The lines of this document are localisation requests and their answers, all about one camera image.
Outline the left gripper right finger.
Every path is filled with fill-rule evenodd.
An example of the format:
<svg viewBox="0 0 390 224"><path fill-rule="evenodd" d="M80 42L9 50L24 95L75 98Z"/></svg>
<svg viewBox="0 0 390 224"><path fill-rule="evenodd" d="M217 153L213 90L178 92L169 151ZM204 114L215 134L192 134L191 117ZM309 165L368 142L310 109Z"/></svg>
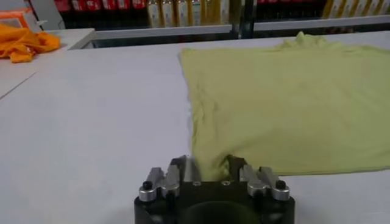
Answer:
<svg viewBox="0 0 390 224"><path fill-rule="evenodd" d="M233 181L245 182L249 196L270 195L277 201L289 200L289 187L275 175L270 167L260 166L255 170L244 158L227 155L229 175Z"/></svg>

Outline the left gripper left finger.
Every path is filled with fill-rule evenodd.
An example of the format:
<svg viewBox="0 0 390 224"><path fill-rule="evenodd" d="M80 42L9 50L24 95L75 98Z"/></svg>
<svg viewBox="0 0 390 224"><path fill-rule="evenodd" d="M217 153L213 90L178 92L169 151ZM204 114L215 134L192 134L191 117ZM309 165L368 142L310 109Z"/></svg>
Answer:
<svg viewBox="0 0 390 224"><path fill-rule="evenodd" d="M146 180L138 190L138 199L142 202L152 202L158 197L176 198L184 183L200 186L200 174L194 159L186 155L173 158L164 172L161 167L151 168Z"/></svg>

